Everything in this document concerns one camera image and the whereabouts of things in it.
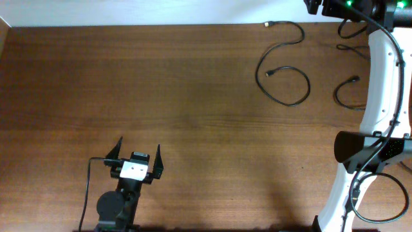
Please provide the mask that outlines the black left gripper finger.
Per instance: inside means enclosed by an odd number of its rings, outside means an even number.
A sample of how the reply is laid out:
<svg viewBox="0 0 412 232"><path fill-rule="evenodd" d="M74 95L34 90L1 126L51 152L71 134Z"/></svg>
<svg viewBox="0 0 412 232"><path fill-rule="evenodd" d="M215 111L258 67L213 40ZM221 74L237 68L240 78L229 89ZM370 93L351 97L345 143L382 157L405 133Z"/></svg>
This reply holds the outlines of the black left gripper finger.
<svg viewBox="0 0 412 232"><path fill-rule="evenodd" d="M120 148L122 145L123 137L120 137L117 144L113 147L113 149L105 156L104 165L105 166L116 166L120 163L120 159L118 158L120 153Z"/></svg>
<svg viewBox="0 0 412 232"><path fill-rule="evenodd" d="M154 160L154 166L153 166L153 178L154 179L160 179L162 176L164 170L164 165L162 162L162 157L160 153L160 145L158 145L157 150L156 150L156 156Z"/></svg>

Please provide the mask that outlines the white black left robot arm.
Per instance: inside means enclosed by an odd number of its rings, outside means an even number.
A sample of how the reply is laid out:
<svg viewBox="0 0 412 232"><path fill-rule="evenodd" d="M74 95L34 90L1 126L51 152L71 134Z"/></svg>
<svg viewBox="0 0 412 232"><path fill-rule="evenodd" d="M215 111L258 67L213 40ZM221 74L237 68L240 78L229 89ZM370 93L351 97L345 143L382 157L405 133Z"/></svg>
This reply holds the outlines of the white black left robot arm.
<svg viewBox="0 0 412 232"><path fill-rule="evenodd" d="M104 193L97 201L98 223L94 230L98 232L138 231L134 219L142 186L160 179L164 170L159 146L149 171L150 155L132 152L129 159L120 159L121 145L122 139L119 139L103 158L104 165L110 168L111 178L118 180L118 184L115 190Z"/></svg>

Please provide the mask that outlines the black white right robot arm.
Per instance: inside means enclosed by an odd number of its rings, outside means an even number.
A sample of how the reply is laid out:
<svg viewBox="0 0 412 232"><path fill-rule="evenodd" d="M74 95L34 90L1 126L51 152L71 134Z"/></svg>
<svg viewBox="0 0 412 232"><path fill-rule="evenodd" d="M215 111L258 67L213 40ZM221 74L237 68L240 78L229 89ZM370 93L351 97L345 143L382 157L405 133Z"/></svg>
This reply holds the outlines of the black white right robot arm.
<svg viewBox="0 0 412 232"><path fill-rule="evenodd" d="M312 231L351 231L371 183L387 165L411 156L411 1L306 1L309 14L366 21L370 48L368 97L359 132L337 134L338 168Z"/></svg>

